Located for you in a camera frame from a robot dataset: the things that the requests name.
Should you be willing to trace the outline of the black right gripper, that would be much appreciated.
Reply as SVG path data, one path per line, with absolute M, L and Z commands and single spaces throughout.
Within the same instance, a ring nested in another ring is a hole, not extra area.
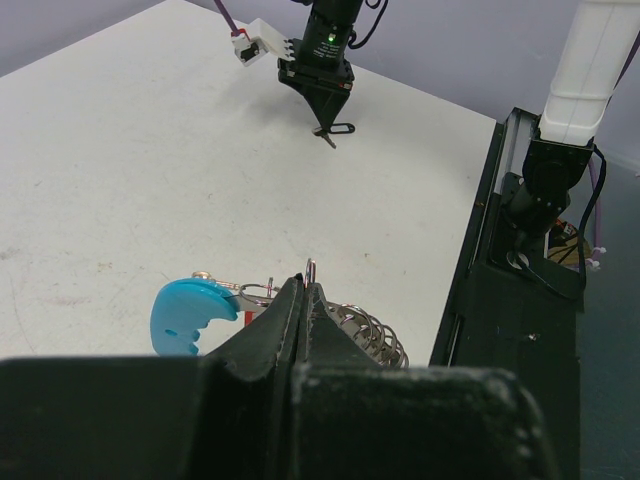
M 350 97 L 349 92 L 326 91 L 317 106 L 321 82 L 342 86 L 348 82 L 345 51 L 354 39 L 354 25 L 362 0 L 300 1 L 310 6 L 301 39 L 288 39 L 285 46 L 292 60 L 278 61 L 278 80 L 303 97 L 318 122 L 318 129 L 330 129 Z

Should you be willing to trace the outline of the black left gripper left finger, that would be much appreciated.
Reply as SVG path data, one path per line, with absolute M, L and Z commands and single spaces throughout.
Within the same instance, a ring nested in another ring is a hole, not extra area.
M 303 283 L 204 357 L 1 365 L 5 479 L 292 479 L 291 370 Z

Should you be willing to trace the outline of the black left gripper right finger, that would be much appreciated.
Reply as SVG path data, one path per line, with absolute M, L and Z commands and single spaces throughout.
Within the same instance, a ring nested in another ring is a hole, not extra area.
M 326 351 L 320 285 L 306 298 L 304 357 L 292 372 L 292 479 L 542 479 L 545 428 L 504 370 L 348 366 Z

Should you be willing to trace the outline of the silver key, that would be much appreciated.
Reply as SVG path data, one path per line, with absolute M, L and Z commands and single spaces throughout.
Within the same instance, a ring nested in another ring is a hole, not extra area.
M 332 149 L 336 149 L 337 146 L 330 138 L 330 132 L 323 129 L 322 127 L 317 127 L 312 130 L 314 136 L 323 139 Z

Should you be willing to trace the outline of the metal key organizer blue handle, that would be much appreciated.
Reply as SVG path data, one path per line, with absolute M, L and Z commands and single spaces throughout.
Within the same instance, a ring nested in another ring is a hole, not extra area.
M 197 356 L 201 331 L 211 321 L 233 322 L 246 311 L 262 314 L 279 291 L 272 281 L 229 283 L 206 271 L 171 281 L 159 290 L 151 309 L 152 348 L 160 356 Z M 330 302 L 328 315 L 377 364 L 409 366 L 409 356 L 395 331 L 363 308 Z

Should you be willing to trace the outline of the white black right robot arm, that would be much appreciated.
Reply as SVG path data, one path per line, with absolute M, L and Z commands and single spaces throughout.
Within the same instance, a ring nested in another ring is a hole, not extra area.
M 362 46 L 354 31 L 359 1 L 309 1 L 304 35 L 284 39 L 278 79 L 308 103 L 326 137 L 347 102 L 355 76 L 346 49 Z M 594 138 L 612 94 L 639 47 L 636 1 L 584 1 L 575 14 L 522 167 L 523 183 L 504 208 L 524 238 L 543 237 L 567 208 L 570 189 L 596 151 Z

